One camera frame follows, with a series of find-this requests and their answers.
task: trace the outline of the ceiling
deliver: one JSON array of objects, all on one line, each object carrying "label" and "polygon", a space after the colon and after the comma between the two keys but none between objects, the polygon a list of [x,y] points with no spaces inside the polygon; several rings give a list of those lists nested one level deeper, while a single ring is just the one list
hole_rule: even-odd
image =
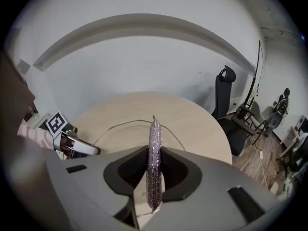
[{"label": "ceiling", "polygon": [[297,45],[302,36],[291,16],[278,0],[242,0],[259,24],[266,41]]}]

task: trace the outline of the wooden floor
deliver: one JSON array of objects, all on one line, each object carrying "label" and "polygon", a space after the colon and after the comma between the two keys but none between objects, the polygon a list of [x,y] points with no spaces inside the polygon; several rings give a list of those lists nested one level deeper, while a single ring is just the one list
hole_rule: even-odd
[{"label": "wooden floor", "polygon": [[280,142],[273,134],[269,137],[261,135],[256,142],[257,148],[252,145],[253,139],[251,136],[248,137],[244,146],[244,153],[241,156],[233,157],[233,165],[266,187],[259,159],[258,148],[261,149],[263,152],[261,163],[268,188],[271,188],[273,182],[276,181],[279,186],[276,195],[281,194],[284,183],[284,174],[282,172],[277,175],[277,172],[281,171],[282,166],[277,163],[276,158],[279,157],[284,148],[280,145]]}]

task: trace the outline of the curved ceiling soffit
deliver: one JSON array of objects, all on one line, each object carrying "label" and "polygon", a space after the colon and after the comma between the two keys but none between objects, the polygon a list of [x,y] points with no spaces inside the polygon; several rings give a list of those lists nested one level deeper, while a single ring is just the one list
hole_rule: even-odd
[{"label": "curved ceiling soffit", "polygon": [[204,27],[171,16],[139,13],[116,15],[81,26],[51,45],[33,65],[44,71],[80,48],[130,36],[157,36],[187,41],[225,56],[252,76],[255,73],[255,67],[237,49]]}]

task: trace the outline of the round wooden table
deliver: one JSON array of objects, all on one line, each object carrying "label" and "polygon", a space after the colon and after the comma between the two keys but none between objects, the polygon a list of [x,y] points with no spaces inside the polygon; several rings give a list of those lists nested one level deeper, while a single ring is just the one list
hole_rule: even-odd
[{"label": "round wooden table", "polygon": [[114,97],[85,111],[74,125],[80,139],[98,146],[102,153],[111,153],[148,145],[153,114],[166,127],[162,127],[163,146],[232,164],[227,137],[212,115],[187,99],[166,93]]}]

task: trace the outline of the white wall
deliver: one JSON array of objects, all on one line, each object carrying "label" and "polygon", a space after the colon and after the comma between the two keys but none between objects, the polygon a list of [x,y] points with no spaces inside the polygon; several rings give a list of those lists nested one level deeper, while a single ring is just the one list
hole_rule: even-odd
[{"label": "white wall", "polygon": [[304,46],[283,42],[267,42],[265,77],[257,102],[261,111],[278,100],[286,88],[290,89],[289,114],[274,130],[280,139],[301,115],[308,117],[308,59]]},{"label": "white wall", "polygon": [[[24,12],[16,22],[25,39],[21,51],[26,54],[21,55],[27,55],[30,65],[73,30],[130,13],[161,14],[195,23],[222,37],[253,64],[258,40],[265,50],[258,25],[239,0],[35,0],[31,5],[31,12]],[[63,57],[41,76],[31,66],[26,78],[37,96],[36,105],[44,110],[62,110],[71,121],[95,103],[138,90],[173,93],[212,112],[215,76],[225,64],[238,76],[231,104],[239,104],[251,83],[244,70],[209,49],[171,38],[106,40]]]}]

